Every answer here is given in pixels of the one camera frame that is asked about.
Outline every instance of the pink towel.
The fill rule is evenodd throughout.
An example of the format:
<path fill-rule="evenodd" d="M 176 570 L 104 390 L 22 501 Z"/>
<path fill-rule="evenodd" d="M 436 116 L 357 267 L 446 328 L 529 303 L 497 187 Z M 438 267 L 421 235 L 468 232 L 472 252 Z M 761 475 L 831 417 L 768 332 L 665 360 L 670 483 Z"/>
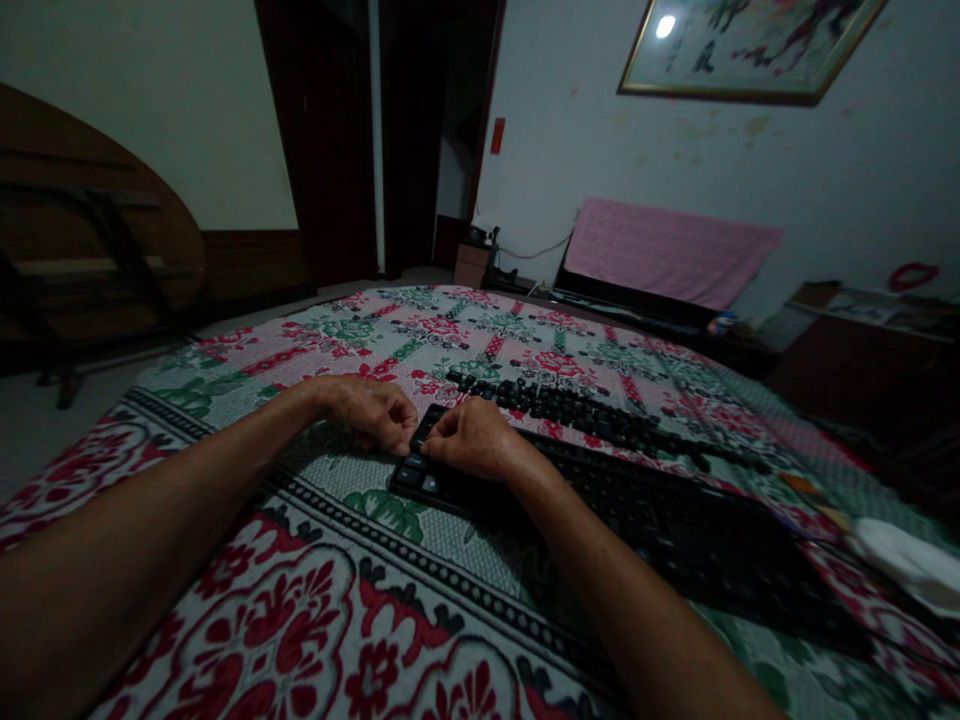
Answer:
<path fill-rule="evenodd" d="M 783 230 L 587 198 L 564 267 L 723 310 L 779 246 Z"/>

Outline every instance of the mechanical keyboard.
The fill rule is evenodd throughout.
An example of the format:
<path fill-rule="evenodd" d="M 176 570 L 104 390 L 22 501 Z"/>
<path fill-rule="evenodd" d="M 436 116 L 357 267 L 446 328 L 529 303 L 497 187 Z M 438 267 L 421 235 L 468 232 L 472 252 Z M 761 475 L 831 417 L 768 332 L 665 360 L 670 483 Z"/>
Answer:
<path fill-rule="evenodd" d="M 500 483 L 471 478 L 419 453 L 447 411 L 431 405 L 411 453 L 390 478 L 398 495 L 540 541 Z M 867 657 L 867 634 L 760 502 L 636 463 L 518 430 L 584 502 L 690 600 L 841 652 Z"/>
<path fill-rule="evenodd" d="M 447 380 L 457 383 L 459 392 L 492 400 L 507 410 L 522 410 L 534 419 L 558 422 L 606 440 L 611 445 L 642 452 L 650 458 L 657 458 L 660 452 L 683 454 L 698 470 L 709 473 L 709 455 L 759 473 L 770 472 L 770 466 L 762 458 L 738 454 L 711 443 L 687 440 L 657 427 L 660 424 L 658 417 L 628 413 L 572 390 L 558 390 L 527 383 L 523 379 L 494 384 L 457 371 L 447 373 Z"/>

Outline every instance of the bed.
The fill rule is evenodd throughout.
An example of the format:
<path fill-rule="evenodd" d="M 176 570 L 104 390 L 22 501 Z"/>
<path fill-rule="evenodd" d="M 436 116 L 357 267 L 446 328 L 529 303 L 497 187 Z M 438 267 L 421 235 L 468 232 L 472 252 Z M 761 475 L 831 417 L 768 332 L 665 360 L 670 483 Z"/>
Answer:
<path fill-rule="evenodd" d="M 459 286 L 383 288 L 238 328 L 162 358 L 0 510 L 9 551 L 132 473 L 285 387 L 326 373 L 398 383 L 422 413 L 460 396 L 451 369 L 535 378 L 642 404 L 663 427 L 761 455 L 868 515 L 956 554 L 944 530 L 760 384 L 679 345 Z M 654 461 L 511 411 L 517 426 L 752 494 L 804 532 L 834 528 L 773 475 Z M 629 715 L 602 648 L 536 546 L 387 492 L 393 460 L 321 423 L 302 434 L 94 717 Z M 895 645 L 853 660 L 695 606 L 793 717 L 947 717 L 951 651 L 871 580 L 814 545 L 810 561 Z"/>

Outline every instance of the picture frame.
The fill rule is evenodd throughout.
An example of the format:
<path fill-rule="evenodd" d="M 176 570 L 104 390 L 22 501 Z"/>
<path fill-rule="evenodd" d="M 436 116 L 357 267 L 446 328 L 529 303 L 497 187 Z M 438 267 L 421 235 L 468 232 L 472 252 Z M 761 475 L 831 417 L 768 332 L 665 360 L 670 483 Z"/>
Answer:
<path fill-rule="evenodd" d="M 887 0 L 648 0 L 618 94 L 816 105 Z"/>

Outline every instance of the door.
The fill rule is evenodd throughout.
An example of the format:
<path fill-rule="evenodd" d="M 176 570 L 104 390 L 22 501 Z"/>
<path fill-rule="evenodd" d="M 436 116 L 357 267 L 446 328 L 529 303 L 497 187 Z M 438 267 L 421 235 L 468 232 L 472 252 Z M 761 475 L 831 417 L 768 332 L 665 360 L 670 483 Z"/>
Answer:
<path fill-rule="evenodd" d="M 389 277 L 433 260 L 446 61 L 414 6 L 380 3 L 383 210 Z"/>
<path fill-rule="evenodd" d="M 309 0 L 256 6 L 311 278 L 318 287 L 372 278 L 377 240 L 366 21 L 351 26 Z M 355 9 L 366 17 L 365 2 Z"/>

